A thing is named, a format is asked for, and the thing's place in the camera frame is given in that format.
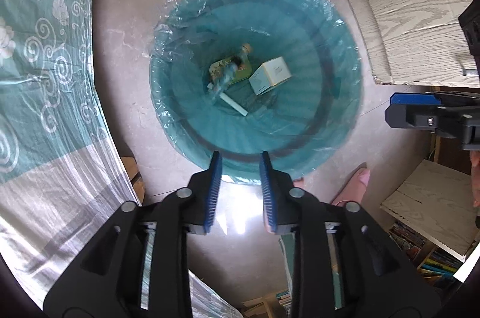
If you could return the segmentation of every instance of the tile floor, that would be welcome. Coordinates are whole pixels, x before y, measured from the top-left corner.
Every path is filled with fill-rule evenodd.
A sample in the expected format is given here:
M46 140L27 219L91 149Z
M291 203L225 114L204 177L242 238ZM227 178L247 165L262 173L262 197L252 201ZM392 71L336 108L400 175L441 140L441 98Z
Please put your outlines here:
M152 29L165 0L93 0L95 84L121 155L135 156L147 201L186 185L199 169L165 137L150 101L148 83ZM428 135L390 129L384 111L395 91L415 87L376 85L360 31L347 0L331 0L348 23L363 63L361 115L347 143L309 174L305 187L330 201L360 165L371 168L362 204L381 222L379 209L426 154ZM263 231L258 187L223 184L213 232L189 238L191 269L233 305L286 287L278 239Z

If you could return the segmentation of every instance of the white box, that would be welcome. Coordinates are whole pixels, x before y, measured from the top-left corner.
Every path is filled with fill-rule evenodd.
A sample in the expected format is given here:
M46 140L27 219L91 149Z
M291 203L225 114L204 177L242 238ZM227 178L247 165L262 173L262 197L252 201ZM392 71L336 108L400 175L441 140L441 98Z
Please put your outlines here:
M272 90L273 87L287 81L292 74L283 57L273 58L262 65L248 79L255 95Z

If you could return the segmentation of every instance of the pink slipper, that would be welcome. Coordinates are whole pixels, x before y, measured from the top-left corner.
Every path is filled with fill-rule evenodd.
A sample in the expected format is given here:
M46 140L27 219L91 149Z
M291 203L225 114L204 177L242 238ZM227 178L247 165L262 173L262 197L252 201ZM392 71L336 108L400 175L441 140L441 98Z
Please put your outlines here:
M343 206L346 202L354 201L360 203L363 195L367 191L368 181L370 179L370 169L361 168L355 172L352 178L346 183L346 186L332 201L333 205Z

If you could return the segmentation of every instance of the teal plastic trash bag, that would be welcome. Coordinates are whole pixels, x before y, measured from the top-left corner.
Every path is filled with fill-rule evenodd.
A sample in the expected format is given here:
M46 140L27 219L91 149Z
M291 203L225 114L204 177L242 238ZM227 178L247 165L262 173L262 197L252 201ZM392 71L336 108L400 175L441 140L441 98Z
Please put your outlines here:
M225 93L242 116L212 101L209 67L248 43L255 71L283 57L291 78L260 96L248 79ZM328 0L168 0L154 30L151 97L176 150L200 168L219 150L224 180L259 183L259 160L300 178L325 162L354 127L361 64Z

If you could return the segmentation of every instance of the metal screw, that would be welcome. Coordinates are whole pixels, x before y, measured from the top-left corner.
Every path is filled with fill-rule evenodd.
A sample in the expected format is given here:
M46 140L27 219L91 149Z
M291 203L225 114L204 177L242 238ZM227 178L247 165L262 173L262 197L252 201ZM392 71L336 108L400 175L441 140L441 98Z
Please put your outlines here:
M180 199L184 199L186 197L190 197L191 196L191 189L190 188L180 188L178 191L177 191L177 196L180 198Z
M358 212L360 210L360 206L357 202L348 202L345 204L345 208L348 212Z
M295 197L295 198L300 198L302 197L303 195L305 195L305 191L303 191L303 189L301 188L292 188L290 191L289 191L289 194L291 197Z
M137 204L135 202L129 201L122 204L121 210L123 212L132 212L135 207L137 207Z

